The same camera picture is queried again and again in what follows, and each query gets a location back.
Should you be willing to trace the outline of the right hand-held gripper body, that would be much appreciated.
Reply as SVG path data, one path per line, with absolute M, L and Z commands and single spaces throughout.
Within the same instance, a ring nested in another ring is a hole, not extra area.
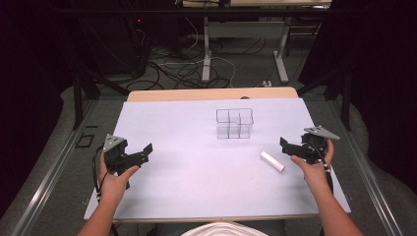
M 327 140 L 339 140 L 340 136 L 325 129 L 322 126 L 304 129 L 305 134 L 301 136 L 302 148 L 306 152 L 303 156 L 309 164 L 315 164 L 324 158 L 328 149 Z

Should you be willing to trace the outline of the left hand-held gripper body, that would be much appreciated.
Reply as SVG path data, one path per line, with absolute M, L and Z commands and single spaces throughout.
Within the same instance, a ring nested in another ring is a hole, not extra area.
M 120 137 L 107 135 L 104 140 L 103 153 L 107 170 L 122 175 L 130 167 L 140 165 L 140 161 L 125 152 L 128 142 Z

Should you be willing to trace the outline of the white cylindrical tube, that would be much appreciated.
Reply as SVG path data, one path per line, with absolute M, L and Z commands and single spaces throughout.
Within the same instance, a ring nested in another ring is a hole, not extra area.
M 262 160 L 267 162 L 270 166 L 278 170 L 279 172 L 282 172 L 284 169 L 284 165 L 277 161 L 275 158 L 273 158 L 271 155 L 269 155 L 267 152 L 262 151 L 260 154 L 260 157 Z

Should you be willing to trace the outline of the clear plastic divided organizer box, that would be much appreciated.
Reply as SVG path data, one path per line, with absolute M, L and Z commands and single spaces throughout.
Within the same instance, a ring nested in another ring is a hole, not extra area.
M 216 133 L 219 139 L 249 139 L 253 125 L 251 108 L 216 110 Z

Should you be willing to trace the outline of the person's right hand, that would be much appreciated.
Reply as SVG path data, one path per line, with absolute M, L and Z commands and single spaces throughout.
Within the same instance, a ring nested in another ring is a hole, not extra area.
M 303 171 L 304 179 L 313 195 L 331 192 L 331 187 L 328 185 L 327 173 L 330 171 L 330 165 L 334 155 L 334 147 L 331 140 L 327 140 L 327 145 L 328 150 L 324 157 L 325 161 L 308 164 L 296 155 L 292 155 L 290 157 L 291 161 Z

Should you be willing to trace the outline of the person's left hand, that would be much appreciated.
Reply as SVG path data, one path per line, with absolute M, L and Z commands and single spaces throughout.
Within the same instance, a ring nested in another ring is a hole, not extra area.
M 129 179 L 139 169 L 139 166 L 134 165 L 120 176 L 114 175 L 107 169 L 104 161 L 104 154 L 102 154 L 100 156 L 100 172 L 98 176 L 100 200 L 103 203 L 118 204 L 124 196 Z

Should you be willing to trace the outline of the black metal stand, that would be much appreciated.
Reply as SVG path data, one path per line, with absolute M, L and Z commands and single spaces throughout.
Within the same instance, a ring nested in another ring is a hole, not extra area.
M 329 73 L 315 80 L 311 84 L 297 89 L 297 94 L 302 95 L 307 91 L 325 83 L 328 83 L 328 88 L 325 90 L 326 100 L 335 100 L 339 94 L 342 96 L 340 120 L 345 129 L 350 131 L 351 127 L 349 113 L 352 90 L 352 74 L 350 69 L 331 70 Z
M 84 120 L 83 94 L 85 94 L 88 99 L 93 100 L 97 100 L 100 97 L 100 91 L 98 90 L 95 81 L 104 84 L 105 86 L 121 93 L 122 95 L 128 95 L 130 93 L 127 89 L 116 85 L 92 69 L 79 69 L 73 74 L 73 92 L 75 105 L 75 122 L 73 126 L 74 130 L 77 130 Z

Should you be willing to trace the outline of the white table mat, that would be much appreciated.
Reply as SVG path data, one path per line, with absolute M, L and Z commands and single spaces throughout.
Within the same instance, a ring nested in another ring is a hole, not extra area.
M 216 110 L 251 108 L 249 139 L 219 139 Z M 313 121 L 300 98 L 127 102 L 115 135 L 128 153 L 152 144 L 149 161 L 130 179 L 119 222 L 249 220 L 318 213 L 302 171 L 282 153 L 280 138 L 301 140 Z M 279 172 L 261 159 L 267 152 Z

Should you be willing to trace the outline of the person's white shirt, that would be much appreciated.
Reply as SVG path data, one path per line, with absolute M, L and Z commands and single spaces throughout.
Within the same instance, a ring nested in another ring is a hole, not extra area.
M 268 236 L 257 229 L 236 222 L 213 222 L 184 232 L 181 236 Z

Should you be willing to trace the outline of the dark computer tower red light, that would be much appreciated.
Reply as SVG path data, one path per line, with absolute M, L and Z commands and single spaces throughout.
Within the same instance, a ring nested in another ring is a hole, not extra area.
M 134 17 L 125 17 L 128 38 L 135 53 L 135 75 L 139 78 L 146 72 L 146 63 L 149 57 L 149 38 L 142 29 L 142 20 Z

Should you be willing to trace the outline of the aluminium floor rail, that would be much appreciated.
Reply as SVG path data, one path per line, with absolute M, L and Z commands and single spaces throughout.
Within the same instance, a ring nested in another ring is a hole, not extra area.
M 387 200 L 379 187 L 377 178 L 372 171 L 365 154 L 359 148 L 352 133 L 345 128 L 345 125 L 341 121 L 341 108 L 334 100 L 330 100 L 328 102 L 328 107 L 332 116 L 336 120 L 337 126 L 341 129 L 341 136 L 347 141 L 352 150 L 353 162 L 355 163 L 356 169 L 361 176 L 362 182 L 364 183 L 374 209 L 376 210 L 379 219 L 385 228 L 387 236 L 403 236 L 402 230 L 400 229 L 390 210 L 390 207 L 388 206 Z
M 30 178 L 14 201 L 16 225 L 6 236 L 76 236 L 92 193 L 91 156 L 99 144 L 92 119 L 98 103 L 89 101 L 85 120 L 72 128 L 72 113 L 52 133 Z

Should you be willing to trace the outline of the white metal frame desk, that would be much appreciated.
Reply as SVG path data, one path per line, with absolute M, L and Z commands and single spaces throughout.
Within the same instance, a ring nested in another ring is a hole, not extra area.
M 327 10 L 332 0 L 176 0 L 187 10 Z M 289 82 L 283 62 L 286 42 L 289 38 L 293 17 L 279 17 L 277 20 L 268 20 L 267 17 L 258 17 L 255 14 L 244 14 L 250 20 L 238 22 L 230 20 L 226 14 L 220 15 L 218 20 L 213 17 L 204 17 L 204 31 L 201 36 L 205 43 L 205 57 L 202 80 L 207 82 L 210 78 L 211 49 L 209 43 L 212 38 L 277 38 L 278 49 L 273 57 L 280 81 Z

